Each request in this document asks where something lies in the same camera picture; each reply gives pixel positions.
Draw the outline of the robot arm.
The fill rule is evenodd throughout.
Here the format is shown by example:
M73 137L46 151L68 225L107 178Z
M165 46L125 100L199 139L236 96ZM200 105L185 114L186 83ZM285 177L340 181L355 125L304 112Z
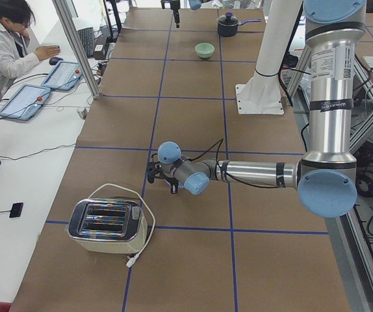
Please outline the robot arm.
M365 32L364 1L273 1L255 73L236 87L242 114L279 114L277 80L299 10L307 18L305 44L311 50L311 100L306 154L296 164L283 162L194 162L174 142L158 148L150 179L164 179L198 195L212 180L237 181L261 188L292 187L312 213L336 218L357 199L356 159L350 153L355 46Z
M188 3L190 5L191 10L197 10L201 8L201 4L203 3L203 1L190 0ZM174 15L175 26L179 28L180 27L179 10L181 8L181 2L180 0L169 0L169 4L170 4L170 9L172 10L173 15Z

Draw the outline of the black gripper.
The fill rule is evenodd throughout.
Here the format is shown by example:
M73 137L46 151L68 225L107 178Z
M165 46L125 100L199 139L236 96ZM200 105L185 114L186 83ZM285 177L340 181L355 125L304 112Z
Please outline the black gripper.
M174 12L174 21L177 28L180 27L180 0L170 0L170 8Z
M167 182L167 184L170 186L172 194L178 193L178 180L172 177L167 177L165 182Z

